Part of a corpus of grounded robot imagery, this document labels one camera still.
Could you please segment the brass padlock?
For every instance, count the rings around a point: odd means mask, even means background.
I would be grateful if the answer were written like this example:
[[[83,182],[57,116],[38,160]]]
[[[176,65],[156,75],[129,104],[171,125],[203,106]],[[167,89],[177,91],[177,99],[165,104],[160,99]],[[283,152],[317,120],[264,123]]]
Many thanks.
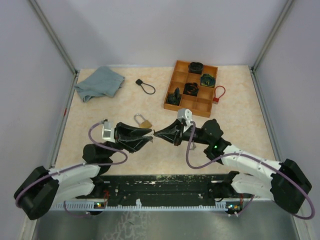
[[[142,129],[151,129],[152,124],[143,117],[140,113],[137,113],[133,117],[134,121],[138,124],[138,126]]]

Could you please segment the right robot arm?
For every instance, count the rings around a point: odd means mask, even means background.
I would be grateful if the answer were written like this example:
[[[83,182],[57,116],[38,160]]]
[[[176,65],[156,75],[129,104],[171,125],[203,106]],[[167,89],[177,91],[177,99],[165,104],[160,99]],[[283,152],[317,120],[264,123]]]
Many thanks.
[[[193,121],[187,125],[184,120],[177,119],[154,133],[155,137],[175,146],[183,141],[206,145],[203,152],[209,162],[203,164],[203,168],[215,162],[237,168],[239,172],[231,174],[223,185],[227,197],[235,198],[238,194],[263,197],[294,216],[303,203],[308,202],[311,214],[307,218],[314,217],[315,207],[308,196],[312,185],[295,161],[279,162],[257,157],[224,140],[223,134],[216,119],[206,121],[200,128]]]

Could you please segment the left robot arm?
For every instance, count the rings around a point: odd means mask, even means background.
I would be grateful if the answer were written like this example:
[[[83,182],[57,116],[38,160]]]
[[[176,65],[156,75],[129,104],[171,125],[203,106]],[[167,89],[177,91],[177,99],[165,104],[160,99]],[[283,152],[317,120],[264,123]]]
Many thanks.
[[[52,206],[78,197],[101,197],[104,186],[99,176],[110,167],[124,164],[128,154],[136,153],[153,140],[150,128],[139,128],[108,120],[88,130],[91,141],[83,147],[82,163],[46,169],[35,168],[14,193],[15,205],[30,220],[44,216]]]

